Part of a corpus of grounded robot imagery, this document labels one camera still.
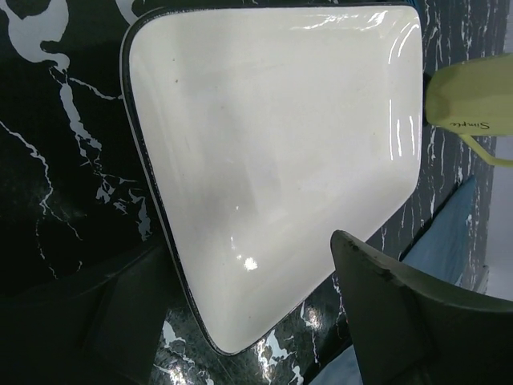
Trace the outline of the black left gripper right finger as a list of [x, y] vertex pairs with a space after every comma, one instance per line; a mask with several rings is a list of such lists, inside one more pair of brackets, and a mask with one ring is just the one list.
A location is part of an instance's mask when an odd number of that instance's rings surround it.
[[512, 303], [451, 285], [337, 230], [330, 240], [365, 384], [510, 384]]

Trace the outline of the white rectangular plate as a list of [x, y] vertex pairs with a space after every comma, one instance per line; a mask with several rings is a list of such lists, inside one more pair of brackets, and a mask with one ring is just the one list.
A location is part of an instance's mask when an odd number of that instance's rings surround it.
[[423, 49], [404, 2], [162, 7], [126, 31], [124, 104], [188, 304], [236, 355], [368, 240], [422, 157]]

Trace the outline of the yellow mug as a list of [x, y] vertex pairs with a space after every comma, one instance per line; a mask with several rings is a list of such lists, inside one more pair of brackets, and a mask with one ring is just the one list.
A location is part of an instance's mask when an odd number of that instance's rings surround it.
[[477, 136], [512, 135], [512, 54], [470, 59], [436, 71], [424, 93], [428, 124], [453, 132], [482, 160], [510, 168], [492, 156]]

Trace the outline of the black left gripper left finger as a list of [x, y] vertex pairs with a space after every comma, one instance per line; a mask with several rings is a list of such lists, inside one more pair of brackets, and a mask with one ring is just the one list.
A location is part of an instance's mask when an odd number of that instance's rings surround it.
[[3, 384], [146, 384], [175, 268], [162, 242], [1, 300]]

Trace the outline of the blue patterned cloth placemat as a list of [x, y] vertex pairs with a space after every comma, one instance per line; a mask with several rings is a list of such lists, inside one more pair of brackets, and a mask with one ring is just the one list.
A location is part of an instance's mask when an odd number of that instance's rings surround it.
[[[444, 202], [433, 221], [423, 228], [401, 262], [462, 289], [473, 291], [467, 282], [471, 250], [471, 224], [477, 178], [462, 182]], [[362, 377], [350, 336], [329, 354], [310, 384], [361, 384]]]

